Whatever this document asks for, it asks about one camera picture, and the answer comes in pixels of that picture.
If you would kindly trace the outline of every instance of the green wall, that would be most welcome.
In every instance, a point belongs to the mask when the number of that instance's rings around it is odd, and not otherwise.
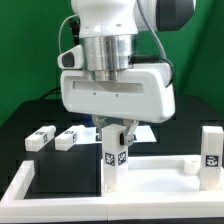
[[[198,0],[194,18],[181,31],[159,36],[176,66],[177,93],[198,95],[224,112],[222,9],[223,0]],[[0,125],[21,102],[59,85],[58,30],[71,14],[70,0],[1,0]],[[148,33],[141,39],[146,53],[157,52]],[[63,50],[70,47],[67,27]]]

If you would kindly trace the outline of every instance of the black sticker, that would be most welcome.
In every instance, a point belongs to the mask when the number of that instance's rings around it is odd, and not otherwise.
[[[47,138],[47,134],[46,135],[44,135],[44,143],[46,143],[47,141],[48,141],[48,138]]]
[[[77,141],[77,133],[73,135],[73,143]]]
[[[66,135],[72,135],[74,133],[74,131],[66,131],[65,134]]]
[[[45,132],[42,132],[42,131],[38,131],[35,133],[35,135],[43,135],[43,134],[45,134]]]
[[[118,166],[127,162],[127,155],[126,152],[122,152],[118,155]]]
[[[206,167],[219,167],[219,156],[206,155],[205,161]]]
[[[105,152],[105,163],[111,166],[115,166],[115,156]]]

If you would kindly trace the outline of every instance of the white block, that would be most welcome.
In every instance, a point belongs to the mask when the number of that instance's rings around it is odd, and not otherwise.
[[[61,151],[69,150],[78,141],[84,130],[85,127],[83,125],[70,127],[55,138],[55,149]]]
[[[1,203],[12,200],[23,200],[34,174],[34,162],[24,161],[5,192]]]
[[[54,126],[43,126],[25,139],[26,151],[38,152],[54,138],[56,128]]]
[[[203,127],[200,190],[220,190],[224,133],[222,127]]]
[[[110,125],[102,129],[103,175],[106,191],[119,191],[128,174],[128,147],[120,145],[125,127]]]

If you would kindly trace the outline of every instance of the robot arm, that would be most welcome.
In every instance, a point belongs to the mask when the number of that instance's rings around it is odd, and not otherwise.
[[[142,3],[149,9],[146,16],[155,30],[179,29],[195,7],[194,0]],[[171,9],[165,10],[167,4]],[[80,45],[58,58],[64,69],[61,87],[66,109],[155,123],[172,117],[175,103],[170,66],[131,60],[138,26],[143,27],[136,0],[72,0],[72,6],[80,16]],[[181,13],[174,20],[177,11]],[[165,12],[170,23],[164,19]]]

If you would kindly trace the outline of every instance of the white robot body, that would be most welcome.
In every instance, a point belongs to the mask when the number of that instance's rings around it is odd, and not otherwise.
[[[133,14],[136,0],[73,0],[80,15],[80,38],[137,34]]]

